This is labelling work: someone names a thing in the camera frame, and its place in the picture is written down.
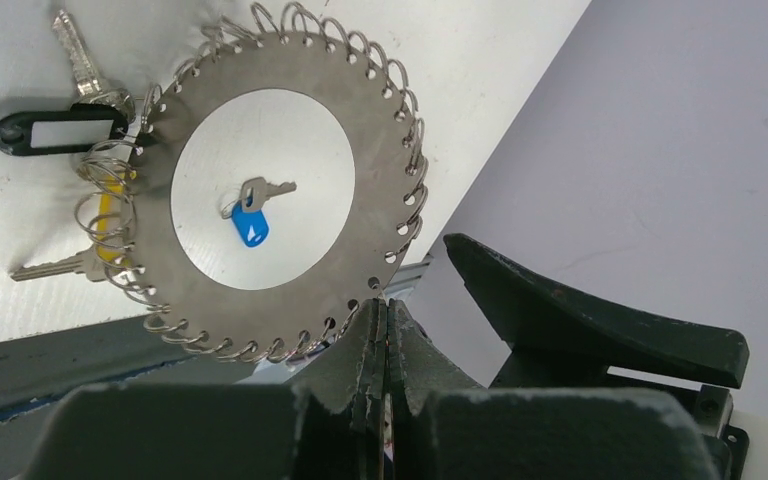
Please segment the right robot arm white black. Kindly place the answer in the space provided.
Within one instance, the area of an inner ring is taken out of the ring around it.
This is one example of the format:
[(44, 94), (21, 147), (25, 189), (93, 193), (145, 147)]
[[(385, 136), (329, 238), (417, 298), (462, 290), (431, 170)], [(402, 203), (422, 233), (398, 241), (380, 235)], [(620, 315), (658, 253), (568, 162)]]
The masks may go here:
[(477, 240), (444, 244), (510, 355), (496, 388), (636, 388), (672, 396), (696, 421), (724, 479), (768, 479), (768, 419), (733, 394), (750, 360), (735, 330), (599, 298), (538, 274)]

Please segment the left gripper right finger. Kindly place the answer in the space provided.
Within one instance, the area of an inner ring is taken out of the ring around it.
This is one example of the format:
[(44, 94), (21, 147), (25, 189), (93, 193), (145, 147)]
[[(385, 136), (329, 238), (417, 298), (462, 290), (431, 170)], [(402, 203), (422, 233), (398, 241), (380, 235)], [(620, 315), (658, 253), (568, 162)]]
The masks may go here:
[(405, 304), (387, 318), (398, 479), (715, 479), (703, 436), (670, 395), (641, 388), (476, 383)]

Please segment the yellow key tag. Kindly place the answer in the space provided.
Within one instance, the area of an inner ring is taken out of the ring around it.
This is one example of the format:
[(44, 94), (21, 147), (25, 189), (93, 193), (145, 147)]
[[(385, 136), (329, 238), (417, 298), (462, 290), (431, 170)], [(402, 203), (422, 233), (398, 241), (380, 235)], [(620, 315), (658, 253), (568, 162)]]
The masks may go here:
[(135, 176), (133, 172), (120, 170), (115, 176), (104, 174), (99, 186), (98, 212), (91, 221), (95, 249), (100, 259), (111, 265), (123, 265), (124, 236), (126, 227), (123, 222), (129, 222), (132, 212), (122, 212), (125, 189), (128, 182)]

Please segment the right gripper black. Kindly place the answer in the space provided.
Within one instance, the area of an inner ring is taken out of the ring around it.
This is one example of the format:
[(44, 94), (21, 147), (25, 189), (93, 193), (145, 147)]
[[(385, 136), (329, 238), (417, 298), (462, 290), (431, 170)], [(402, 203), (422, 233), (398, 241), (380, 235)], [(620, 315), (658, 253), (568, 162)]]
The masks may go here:
[[(750, 438), (731, 424), (734, 405), (727, 389), (742, 386), (750, 359), (742, 333), (601, 299), (540, 275), (465, 234), (447, 234), (444, 244), (484, 317), (515, 347), (492, 388), (644, 388), (667, 393), (700, 427), (719, 477), (742, 477)], [(610, 374), (609, 366), (704, 384), (692, 390), (633, 379)]]

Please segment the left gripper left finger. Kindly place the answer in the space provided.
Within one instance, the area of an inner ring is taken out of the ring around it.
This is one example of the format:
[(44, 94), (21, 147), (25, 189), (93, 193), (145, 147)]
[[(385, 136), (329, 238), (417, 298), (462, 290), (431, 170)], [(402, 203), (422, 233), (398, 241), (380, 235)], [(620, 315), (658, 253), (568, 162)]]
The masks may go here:
[(364, 302), (343, 336), (282, 383), (93, 384), (46, 424), (27, 479), (377, 479), (364, 370), (384, 314)]

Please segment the blue key tag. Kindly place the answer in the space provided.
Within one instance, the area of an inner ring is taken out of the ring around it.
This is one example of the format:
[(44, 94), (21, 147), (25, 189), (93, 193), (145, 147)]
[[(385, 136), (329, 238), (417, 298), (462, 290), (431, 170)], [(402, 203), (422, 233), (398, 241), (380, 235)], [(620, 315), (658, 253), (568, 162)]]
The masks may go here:
[(243, 244), (248, 248), (258, 247), (269, 235), (269, 224), (263, 212), (246, 212), (240, 201), (233, 206), (230, 219)]

